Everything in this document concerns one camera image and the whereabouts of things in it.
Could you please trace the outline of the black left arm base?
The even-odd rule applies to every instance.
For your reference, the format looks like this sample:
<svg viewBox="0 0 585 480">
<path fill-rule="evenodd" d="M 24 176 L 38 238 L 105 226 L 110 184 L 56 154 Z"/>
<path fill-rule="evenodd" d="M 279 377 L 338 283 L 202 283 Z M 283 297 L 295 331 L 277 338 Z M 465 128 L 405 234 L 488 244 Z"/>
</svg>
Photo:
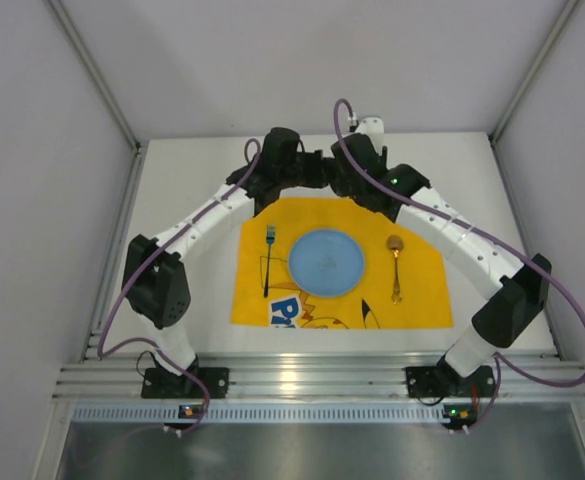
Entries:
<svg viewBox="0 0 585 480">
<path fill-rule="evenodd" d="M 230 370 L 225 367 L 200 367 L 192 371 L 207 388 L 211 399 L 224 399 L 229 388 Z M 184 375 L 175 375 L 161 365 L 143 374 L 141 397 L 144 399 L 202 399 L 203 389 Z"/>
</svg>

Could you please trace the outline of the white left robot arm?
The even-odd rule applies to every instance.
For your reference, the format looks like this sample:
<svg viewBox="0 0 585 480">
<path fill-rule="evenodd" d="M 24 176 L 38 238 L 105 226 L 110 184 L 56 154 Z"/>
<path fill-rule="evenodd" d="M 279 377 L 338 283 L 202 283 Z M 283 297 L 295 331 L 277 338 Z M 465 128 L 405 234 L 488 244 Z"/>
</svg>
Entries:
<svg viewBox="0 0 585 480">
<path fill-rule="evenodd" d="M 128 245 L 118 303 L 128 302 L 145 325 L 158 367 L 176 378 L 192 379 L 197 354 L 178 323 L 191 303 L 186 259 L 221 239 L 279 199 L 284 189 L 321 189 L 336 178 L 332 158 L 305 152 L 300 135 L 275 127 L 248 164 L 232 172 L 217 192 L 170 231 L 152 238 L 137 235 Z"/>
</svg>

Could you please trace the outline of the gold spoon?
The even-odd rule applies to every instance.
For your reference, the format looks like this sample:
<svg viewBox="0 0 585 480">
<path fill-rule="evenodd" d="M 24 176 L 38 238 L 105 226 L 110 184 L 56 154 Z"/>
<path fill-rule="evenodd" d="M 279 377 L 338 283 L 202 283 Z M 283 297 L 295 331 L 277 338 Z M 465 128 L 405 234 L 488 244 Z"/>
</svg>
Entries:
<svg viewBox="0 0 585 480">
<path fill-rule="evenodd" d="M 399 256 L 404 247 L 403 240 L 398 235 L 391 235 L 387 238 L 386 246 L 394 258 L 394 280 L 391 299 L 394 304 L 399 304 L 402 302 L 399 277 Z"/>
</svg>

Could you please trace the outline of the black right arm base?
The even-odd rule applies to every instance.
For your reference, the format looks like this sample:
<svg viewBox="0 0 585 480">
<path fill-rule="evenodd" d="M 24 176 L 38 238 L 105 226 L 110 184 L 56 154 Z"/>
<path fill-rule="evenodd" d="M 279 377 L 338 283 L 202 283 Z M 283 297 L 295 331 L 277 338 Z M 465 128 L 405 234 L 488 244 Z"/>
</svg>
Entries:
<svg viewBox="0 0 585 480">
<path fill-rule="evenodd" d="M 496 390 L 493 369 L 486 365 L 462 377 L 441 360 L 436 365 L 406 367 L 405 379 L 409 398 L 431 403 L 447 398 L 488 398 Z"/>
</svg>

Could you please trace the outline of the yellow pikachu place mat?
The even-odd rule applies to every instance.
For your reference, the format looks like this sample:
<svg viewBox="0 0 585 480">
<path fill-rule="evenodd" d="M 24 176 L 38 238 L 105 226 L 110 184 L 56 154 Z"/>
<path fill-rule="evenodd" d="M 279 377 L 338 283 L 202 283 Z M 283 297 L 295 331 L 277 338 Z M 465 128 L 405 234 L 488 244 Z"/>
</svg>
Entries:
<svg viewBox="0 0 585 480">
<path fill-rule="evenodd" d="M 269 295 L 264 298 L 269 224 L 276 227 L 276 240 Z M 312 296 L 289 275 L 291 247 L 316 229 L 343 231 L 362 247 L 365 272 L 346 295 Z M 394 258 L 386 246 L 391 235 L 398 235 L 404 244 L 399 256 L 399 304 L 391 299 Z M 231 320 L 254 327 L 338 330 L 439 329 L 454 324 L 442 255 L 382 214 L 336 198 L 283 198 L 242 225 Z"/>
</svg>

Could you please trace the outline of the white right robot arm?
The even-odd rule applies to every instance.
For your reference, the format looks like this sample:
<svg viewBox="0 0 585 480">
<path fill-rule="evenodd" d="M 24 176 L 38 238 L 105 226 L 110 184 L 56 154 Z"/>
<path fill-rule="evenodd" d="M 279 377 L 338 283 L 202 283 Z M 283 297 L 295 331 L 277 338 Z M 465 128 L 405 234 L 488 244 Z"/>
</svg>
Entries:
<svg viewBox="0 0 585 480">
<path fill-rule="evenodd" d="M 551 263 L 541 254 L 525 263 L 479 235 L 431 182 L 406 164 L 387 166 L 387 150 L 353 133 L 331 147 L 334 192 L 381 213 L 417 234 L 451 262 L 485 299 L 464 333 L 438 362 L 441 377 L 470 377 L 495 353 L 509 348 L 543 311 Z"/>
</svg>

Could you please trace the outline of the blue plastic plate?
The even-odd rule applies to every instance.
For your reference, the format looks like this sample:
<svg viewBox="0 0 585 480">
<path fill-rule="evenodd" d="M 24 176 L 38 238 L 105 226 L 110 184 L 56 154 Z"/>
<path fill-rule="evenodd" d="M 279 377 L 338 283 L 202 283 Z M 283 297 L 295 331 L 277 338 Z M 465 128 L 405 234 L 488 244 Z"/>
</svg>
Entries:
<svg viewBox="0 0 585 480">
<path fill-rule="evenodd" d="M 288 271 L 304 292 L 336 298 L 354 290 L 365 272 L 362 247 L 336 229 L 316 229 L 299 237 L 290 249 Z"/>
</svg>

